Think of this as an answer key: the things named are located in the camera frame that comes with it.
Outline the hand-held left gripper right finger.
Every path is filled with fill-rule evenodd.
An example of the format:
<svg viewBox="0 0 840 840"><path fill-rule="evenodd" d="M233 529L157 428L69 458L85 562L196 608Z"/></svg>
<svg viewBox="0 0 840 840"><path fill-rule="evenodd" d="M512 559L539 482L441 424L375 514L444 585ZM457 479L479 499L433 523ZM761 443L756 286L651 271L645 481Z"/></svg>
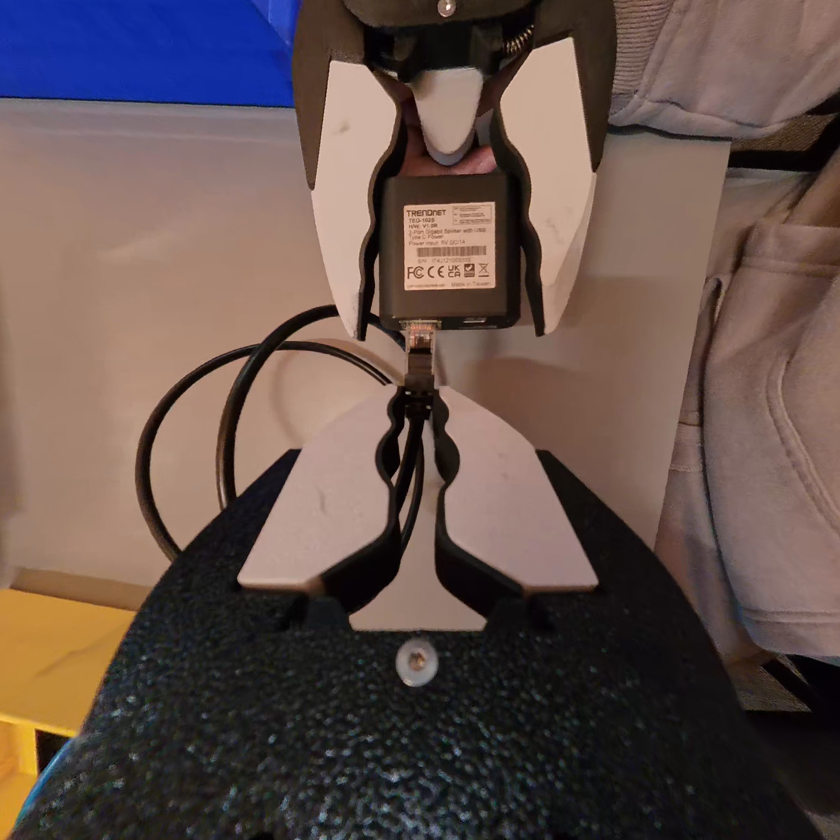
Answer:
<svg viewBox="0 0 840 840"><path fill-rule="evenodd" d="M591 592L598 578L541 458L519 431L457 391L434 399L434 561L446 591L490 616L505 600Z"/></svg>

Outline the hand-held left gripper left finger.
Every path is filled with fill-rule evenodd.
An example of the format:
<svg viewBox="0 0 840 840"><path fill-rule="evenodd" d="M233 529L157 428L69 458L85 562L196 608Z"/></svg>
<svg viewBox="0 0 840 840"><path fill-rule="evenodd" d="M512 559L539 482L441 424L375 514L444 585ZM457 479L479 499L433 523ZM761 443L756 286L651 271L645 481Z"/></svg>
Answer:
<svg viewBox="0 0 840 840"><path fill-rule="evenodd" d="M347 613L370 604L400 564L392 477L403 424L400 391L377 391L320 429L298 454L239 585L325 595Z"/></svg>

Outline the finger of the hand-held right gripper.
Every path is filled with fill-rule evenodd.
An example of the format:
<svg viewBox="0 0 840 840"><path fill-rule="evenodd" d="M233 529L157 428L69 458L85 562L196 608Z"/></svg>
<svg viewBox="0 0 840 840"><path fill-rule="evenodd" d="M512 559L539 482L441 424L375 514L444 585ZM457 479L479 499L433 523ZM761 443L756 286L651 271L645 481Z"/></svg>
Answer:
<svg viewBox="0 0 840 840"><path fill-rule="evenodd" d="M311 202L322 263L346 332L363 341L365 253L375 229L374 185L393 152L398 108L363 64L329 64Z"/></svg>
<svg viewBox="0 0 840 840"><path fill-rule="evenodd" d="M530 51L500 96L500 120L528 176L541 333L551 333L578 276L596 180L573 38Z"/></svg>

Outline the person's right hand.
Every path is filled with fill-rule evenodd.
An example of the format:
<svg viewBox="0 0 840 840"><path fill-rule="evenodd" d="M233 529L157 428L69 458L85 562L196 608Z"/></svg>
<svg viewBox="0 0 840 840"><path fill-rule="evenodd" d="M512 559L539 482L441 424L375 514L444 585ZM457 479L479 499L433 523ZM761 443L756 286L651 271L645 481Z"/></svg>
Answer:
<svg viewBox="0 0 840 840"><path fill-rule="evenodd" d="M440 164L428 152L417 106L411 92L402 101L402 119L406 127L406 152L400 175L444 176L484 175L496 170L497 161L489 145L474 141L456 163Z"/></svg>

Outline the blue bin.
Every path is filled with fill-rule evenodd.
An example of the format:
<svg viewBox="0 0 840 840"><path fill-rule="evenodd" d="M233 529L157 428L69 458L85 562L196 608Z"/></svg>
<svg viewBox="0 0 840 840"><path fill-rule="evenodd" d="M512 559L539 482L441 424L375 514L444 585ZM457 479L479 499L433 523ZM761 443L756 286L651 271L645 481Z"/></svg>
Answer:
<svg viewBox="0 0 840 840"><path fill-rule="evenodd" d="M1 96L288 108L299 1L2 1Z"/></svg>

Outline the grey desk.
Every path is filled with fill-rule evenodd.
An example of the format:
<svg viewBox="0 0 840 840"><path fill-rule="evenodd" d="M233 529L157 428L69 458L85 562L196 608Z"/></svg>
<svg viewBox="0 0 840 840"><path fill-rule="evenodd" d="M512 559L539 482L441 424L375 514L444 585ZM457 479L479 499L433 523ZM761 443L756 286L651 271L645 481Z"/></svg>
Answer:
<svg viewBox="0 0 840 840"><path fill-rule="evenodd" d="M729 145L607 137L581 273L536 338L444 332L441 380L656 539ZM294 112L2 101L2 580L137 610L163 394L331 302Z"/></svg>

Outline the black network splitter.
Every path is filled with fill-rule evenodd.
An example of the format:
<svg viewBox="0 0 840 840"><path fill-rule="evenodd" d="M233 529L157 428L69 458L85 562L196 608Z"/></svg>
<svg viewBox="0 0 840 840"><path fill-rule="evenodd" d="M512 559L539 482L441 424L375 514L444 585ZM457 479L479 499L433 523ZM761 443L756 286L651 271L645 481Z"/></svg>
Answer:
<svg viewBox="0 0 840 840"><path fill-rule="evenodd" d="M500 170L383 187L379 315L390 329L507 329L521 312L519 191Z"/></svg>

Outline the yellow plastic bin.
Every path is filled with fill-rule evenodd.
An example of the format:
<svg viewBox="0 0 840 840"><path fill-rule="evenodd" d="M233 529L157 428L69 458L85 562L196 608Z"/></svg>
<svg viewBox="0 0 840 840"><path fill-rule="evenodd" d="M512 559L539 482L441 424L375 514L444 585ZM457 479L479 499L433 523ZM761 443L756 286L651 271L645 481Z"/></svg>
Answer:
<svg viewBox="0 0 840 840"><path fill-rule="evenodd" d="M2 780L33 775L19 729L74 737L134 613L15 590L1 593Z"/></svg>

